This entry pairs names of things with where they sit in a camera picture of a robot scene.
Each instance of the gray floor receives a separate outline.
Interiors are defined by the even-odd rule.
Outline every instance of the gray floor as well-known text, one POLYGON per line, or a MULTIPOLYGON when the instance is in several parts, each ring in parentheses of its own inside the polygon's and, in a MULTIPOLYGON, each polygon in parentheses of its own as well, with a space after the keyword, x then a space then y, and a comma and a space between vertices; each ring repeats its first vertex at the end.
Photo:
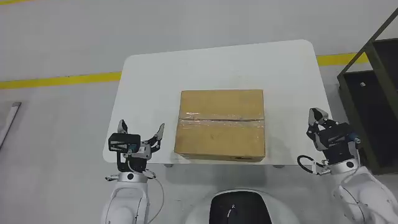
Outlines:
MULTIPOLYGON (((333 117, 344 121, 335 81, 341 66, 320 70, 333 117)), ((117 85, 0 90, 3 105, 23 102, 0 150, 0 223, 100 222, 114 185, 104 176, 117 172, 115 164, 102 158, 117 85)), ((302 223, 349 223, 331 200, 329 176, 313 176, 297 166, 151 164, 149 169, 165 188, 165 205, 154 224, 181 223, 203 196, 231 188, 269 192, 302 223)), ((378 178, 398 196, 397 175, 378 178)), ((149 182, 149 194, 152 216, 160 205, 155 182, 149 182)))

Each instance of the cardboard box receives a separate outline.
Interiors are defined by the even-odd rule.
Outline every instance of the cardboard box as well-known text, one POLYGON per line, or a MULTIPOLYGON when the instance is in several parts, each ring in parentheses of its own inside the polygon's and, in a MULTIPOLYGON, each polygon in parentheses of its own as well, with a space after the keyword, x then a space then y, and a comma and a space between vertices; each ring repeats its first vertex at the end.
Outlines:
POLYGON ((174 151, 190 159, 261 161, 262 90, 182 91, 174 151))

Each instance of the white table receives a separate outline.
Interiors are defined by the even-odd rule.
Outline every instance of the white table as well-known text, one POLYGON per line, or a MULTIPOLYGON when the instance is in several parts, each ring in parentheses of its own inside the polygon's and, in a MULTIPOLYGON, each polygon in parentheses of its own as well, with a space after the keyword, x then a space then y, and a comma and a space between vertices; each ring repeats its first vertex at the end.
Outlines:
POLYGON ((293 165, 301 154, 318 161, 325 158, 305 134, 311 107, 330 113, 317 59, 310 42, 293 40, 129 57, 109 122, 104 159, 116 162, 116 153, 108 151, 108 138, 124 119, 129 133, 142 139, 151 138, 165 123, 161 149, 150 163, 247 164, 188 160, 174 153, 181 91, 220 89, 264 90, 266 157, 249 164, 293 165))

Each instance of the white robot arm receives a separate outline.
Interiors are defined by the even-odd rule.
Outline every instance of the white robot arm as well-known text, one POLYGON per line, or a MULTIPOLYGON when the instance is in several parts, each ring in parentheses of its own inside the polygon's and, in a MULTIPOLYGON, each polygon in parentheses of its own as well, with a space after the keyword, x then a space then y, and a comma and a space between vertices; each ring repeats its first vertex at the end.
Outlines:
POLYGON ((101 224, 149 224, 159 214, 160 210, 148 221, 147 181, 155 179, 156 175, 152 173, 152 177, 149 177, 144 172, 148 171, 146 165, 152 153, 160 149, 163 131, 164 124, 160 125, 151 139, 141 141, 140 135, 128 134, 127 125, 120 120, 118 133, 112 134, 108 140, 109 150, 116 151, 120 173, 105 177, 107 181, 118 182, 103 209, 101 224))
POLYGON ((311 157, 299 156, 298 164, 307 172, 316 175, 331 174, 336 183, 333 197, 340 203, 345 216, 353 223, 398 224, 398 203, 392 192, 378 181, 365 166, 360 165, 358 150, 356 158, 349 151, 350 144, 359 144, 360 139, 347 123, 328 119, 321 109, 311 108, 307 136, 316 149, 325 154, 323 164, 311 157), (313 161, 312 170, 300 160, 313 161))

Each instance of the white pole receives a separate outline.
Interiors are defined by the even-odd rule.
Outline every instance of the white pole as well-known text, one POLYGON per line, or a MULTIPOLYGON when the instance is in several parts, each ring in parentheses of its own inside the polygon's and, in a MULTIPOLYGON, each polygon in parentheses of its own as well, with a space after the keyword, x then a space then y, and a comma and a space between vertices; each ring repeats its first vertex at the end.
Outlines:
POLYGON ((6 118, 6 125, 0 132, 0 148, 2 146, 2 142, 4 141, 4 139, 7 136, 8 130, 10 129, 12 121, 14 120, 15 115, 17 114, 17 111, 18 111, 20 105, 21 105, 21 102, 14 102, 12 104, 10 112, 8 113, 7 118, 6 118))

